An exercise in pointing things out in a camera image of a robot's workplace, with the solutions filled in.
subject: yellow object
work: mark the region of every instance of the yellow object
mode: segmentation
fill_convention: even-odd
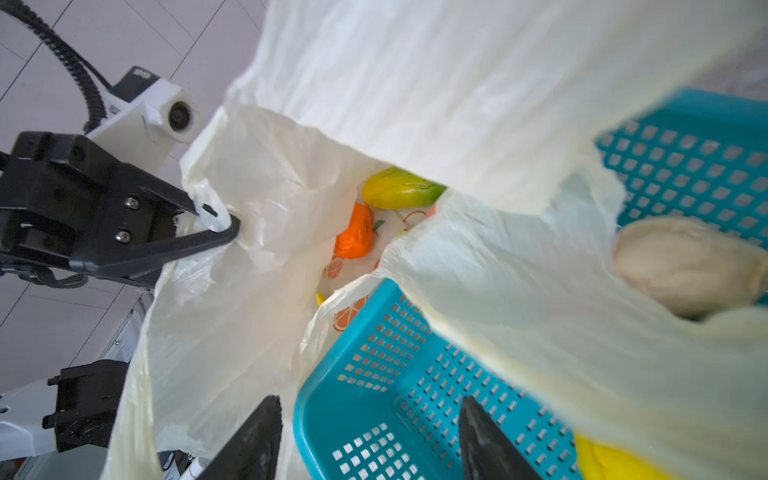
[[[584,480],[674,480],[621,450],[576,438],[578,467]]]
[[[390,167],[371,176],[362,187],[362,201],[374,208],[429,207],[445,187],[421,177]]]

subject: cable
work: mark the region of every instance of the cable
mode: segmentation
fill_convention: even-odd
[[[85,61],[72,47],[61,40],[22,0],[0,0],[0,10],[27,25],[64,64],[64,67],[72,76],[85,98],[85,104],[88,109],[88,121],[83,127],[85,133],[98,127],[101,124],[101,120],[107,117],[107,111],[104,109],[104,102],[96,88],[96,84],[85,68],[83,68],[83,65],[86,65],[88,69],[94,72],[94,75],[105,86],[109,85],[106,79],[96,72],[93,66]]]

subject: teal plastic basket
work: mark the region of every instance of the teal plastic basket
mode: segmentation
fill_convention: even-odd
[[[767,103],[685,91],[598,147],[627,186],[621,226],[678,214],[768,244]],[[391,280],[304,384],[294,434],[315,479],[459,480],[458,413],[470,395],[542,478],[581,478],[568,427],[434,334]]]

